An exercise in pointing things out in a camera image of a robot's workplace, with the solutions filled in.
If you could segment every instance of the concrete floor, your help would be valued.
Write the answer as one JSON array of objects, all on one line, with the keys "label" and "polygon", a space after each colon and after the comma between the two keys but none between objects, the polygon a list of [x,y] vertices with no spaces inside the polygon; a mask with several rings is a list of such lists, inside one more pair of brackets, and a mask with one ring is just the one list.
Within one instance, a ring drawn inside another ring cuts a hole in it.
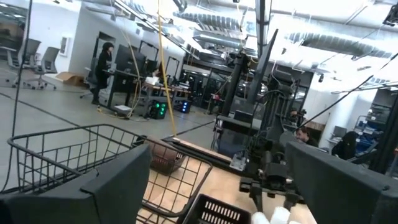
[{"label": "concrete floor", "polygon": [[[14,115],[14,99],[16,89],[6,83],[7,78],[14,79],[14,71],[10,71],[0,64],[0,113],[2,114],[2,125],[0,125],[0,188],[5,182],[7,175],[10,146],[7,140],[12,135],[12,121]],[[91,97],[80,99],[79,96],[86,90],[75,86],[67,86],[59,81],[51,80],[56,84],[57,90],[31,90],[21,88],[19,103],[17,104],[17,119],[15,135],[51,131],[75,126],[86,126],[92,124],[111,124],[118,128],[136,134],[145,134],[157,138],[170,136],[172,133],[169,113],[162,120],[148,120],[133,116],[129,121],[107,116],[97,112],[96,106],[91,104]],[[191,113],[181,114],[174,111],[174,121],[177,132],[189,130],[209,123],[214,116],[208,116],[202,110],[192,108]],[[213,137],[213,124],[202,126],[193,131],[178,136],[178,138],[190,141],[201,147],[210,148]],[[45,138],[45,148],[68,146],[84,141],[84,135],[79,131],[70,131],[67,134],[53,134]],[[40,151],[41,140],[39,138],[29,141],[29,148]],[[16,156],[12,160],[11,178],[7,188],[16,186]]]}]

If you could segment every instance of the wooden table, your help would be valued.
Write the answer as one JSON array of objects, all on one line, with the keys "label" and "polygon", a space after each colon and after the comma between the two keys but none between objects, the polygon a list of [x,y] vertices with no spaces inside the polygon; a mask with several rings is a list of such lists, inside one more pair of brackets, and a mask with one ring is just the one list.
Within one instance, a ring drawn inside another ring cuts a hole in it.
[{"label": "wooden table", "polygon": [[[218,153],[207,150],[205,148],[193,145],[189,142],[177,138],[175,138],[175,140],[178,140],[181,143],[188,145],[190,147],[195,147],[196,149],[199,149],[203,152],[217,155],[223,157],[224,159],[227,159],[227,157],[225,156],[219,155]],[[151,183],[148,183],[144,199],[149,200],[150,202],[156,205],[160,205],[162,208],[167,208],[174,212],[179,212],[187,202],[187,198],[185,198],[184,195],[187,197],[190,195],[192,186],[194,189],[196,188],[198,182],[202,180],[208,168],[209,166],[207,164],[204,164],[196,159],[186,158],[184,160],[182,168],[179,168],[172,174],[173,178],[169,179],[164,175],[151,171],[150,173]],[[198,178],[196,182],[194,179],[196,175],[187,170],[194,170],[195,172],[197,172]],[[226,202],[230,205],[234,205],[236,207],[247,210],[251,213],[256,212],[256,206],[252,201],[252,199],[249,198],[249,194],[239,191],[239,181],[240,181],[240,176],[213,167],[207,179],[205,180],[205,183],[202,185],[200,189],[200,194],[208,195],[210,197]],[[267,218],[270,218],[272,216],[276,206],[283,206],[284,199],[285,197],[280,195],[276,195],[275,198],[268,198],[267,194],[263,193],[263,208],[264,208],[263,212],[265,213]],[[143,217],[148,217],[150,215],[150,213],[145,210],[141,210],[139,214],[142,215]],[[152,216],[151,220],[154,223],[156,223],[155,216]],[[315,219],[312,217],[312,214],[310,210],[307,208],[307,206],[301,204],[297,204],[294,208],[292,208],[292,214],[290,216],[290,220],[295,220],[297,222],[300,222],[301,224],[316,223]]]}]

